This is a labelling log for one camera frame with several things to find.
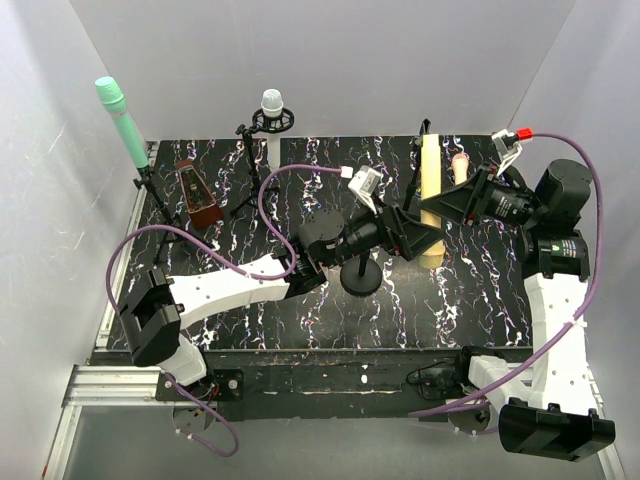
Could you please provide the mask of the yellow microphone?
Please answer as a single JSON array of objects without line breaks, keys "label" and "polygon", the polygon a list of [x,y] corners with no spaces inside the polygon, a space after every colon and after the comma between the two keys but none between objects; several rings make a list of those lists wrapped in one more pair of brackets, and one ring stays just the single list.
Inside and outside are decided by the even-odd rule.
[{"label": "yellow microphone", "polygon": [[[441,145],[438,134],[427,134],[422,138],[420,167],[420,199],[424,200],[441,193]],[[420,265],[436,269],[442,265],[445,254],[444,241],[439,240],[429,247],[420,258]]]}]

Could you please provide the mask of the black round base mic stand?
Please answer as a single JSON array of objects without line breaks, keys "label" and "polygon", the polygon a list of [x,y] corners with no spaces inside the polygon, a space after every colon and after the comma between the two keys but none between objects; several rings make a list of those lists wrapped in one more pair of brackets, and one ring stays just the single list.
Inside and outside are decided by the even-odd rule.
[{"label": "black round base mic stand", "polygon": [[403,202],[402,208],[406,211],[410,209],[412,200],[416,194],[418,188],[418,180],[420,179],[421,173],[421,158],[422,158],[422,145],[423,138],[430,131],[431,121],[428,118],[425,118],[421,124],[418,131],[418,134],[412,139],[411,142],[411,153],[414,160],[414,169],[411,177],[411,181],[406,188],[405,198]]}]

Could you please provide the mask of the black tripod shock mount stand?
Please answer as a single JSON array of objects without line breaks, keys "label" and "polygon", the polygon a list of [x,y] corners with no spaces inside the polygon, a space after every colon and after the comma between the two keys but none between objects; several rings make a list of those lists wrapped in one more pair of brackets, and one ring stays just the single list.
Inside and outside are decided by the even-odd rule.
[{"label": "black tripod shock mount stand", "polygon": [[247,162],[249,165],[249,174],[251,179],[251,190],[249,195],[237,207],[231,210],[230,215],[232,218],[236,218],[238,213],[245,206],[257,208],[257,200],[261,187],[261,181],[253,152],[253,135],[256,133],[284,133],[293,127],[294,120],[295,117],[293,112],[284,107],[280,126],[274,130],[270,130],[266,126],[264,114],[262,112],[262,109],[260,109],[254,112],[252,116],[252,124],[250,126],[240,124],[237,127],[235,134],[239,135],[242,138],[244,151],[247,154]]}]

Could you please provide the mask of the white microphone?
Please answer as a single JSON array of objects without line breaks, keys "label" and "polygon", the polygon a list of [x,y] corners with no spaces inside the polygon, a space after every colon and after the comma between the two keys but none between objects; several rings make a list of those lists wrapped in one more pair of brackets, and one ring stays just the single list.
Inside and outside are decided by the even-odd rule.
[{"label": "white microphone", "polygon": [[[267,89],[263,92],[261,109],[266,120],[266,126],[274,130],[281,124],[284,110],[282,95],[277,89]],[[271,171],[280,167],[280,137],[277,133],[269,133],[267,137],[267,161]]]}]

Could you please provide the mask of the green microphone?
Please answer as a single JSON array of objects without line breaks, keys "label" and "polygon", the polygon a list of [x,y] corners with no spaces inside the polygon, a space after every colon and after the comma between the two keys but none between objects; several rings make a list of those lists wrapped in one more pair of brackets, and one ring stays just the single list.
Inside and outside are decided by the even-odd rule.
[{"label": "green microphone", "polygon": [[136,129],[124,93],[118,83],[111,76],[103,76],[98,78],[94,85],[99,100],[111,116],[134,166],[138,170],[148,169],[149,161],[145,144]]}]

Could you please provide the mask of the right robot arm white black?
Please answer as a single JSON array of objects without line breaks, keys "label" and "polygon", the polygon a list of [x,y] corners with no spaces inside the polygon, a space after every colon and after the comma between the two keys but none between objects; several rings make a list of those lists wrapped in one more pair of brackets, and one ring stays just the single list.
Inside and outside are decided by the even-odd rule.
[{"label": "right robot arm white black", "polygon": [[588,379],[581,308],[595,283],[576,225],[593,176],[568,159],[552,161],[534,189],[513,167],[505,175],[500,181],[494,168],[482,166],[468,180],[422,200],[421,208],[459,225],[490,218],[516,227],[531,312],[531,383],[488,350],[464,349],[456,367],[497,411],[506,451],[581,461],[616,438],[614,422],[598,414]]}]

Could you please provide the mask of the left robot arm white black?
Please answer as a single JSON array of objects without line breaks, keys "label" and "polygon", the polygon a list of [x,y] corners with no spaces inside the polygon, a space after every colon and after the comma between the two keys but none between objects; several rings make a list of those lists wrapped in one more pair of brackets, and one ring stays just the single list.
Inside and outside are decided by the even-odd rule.
[{"label": "left robot arm white black", "polygon": [[210,374],[200,350],[182,333],[192,324],[254,303],[305,295],[326,283],[325,271],[332,267],[340,269],[347,293],[367,297],[383,279],[370,256],[373,248],[411,261],[442,238],[440,228],[397,206],[378,212],[363,208],[350,220],[337,210],[320,209],[293,236],[294,258],[267,254],[242,265],[240,273],[167,277],[152,269],[118,306],[132,361],[137,367],[157,366],[190,386]]}]

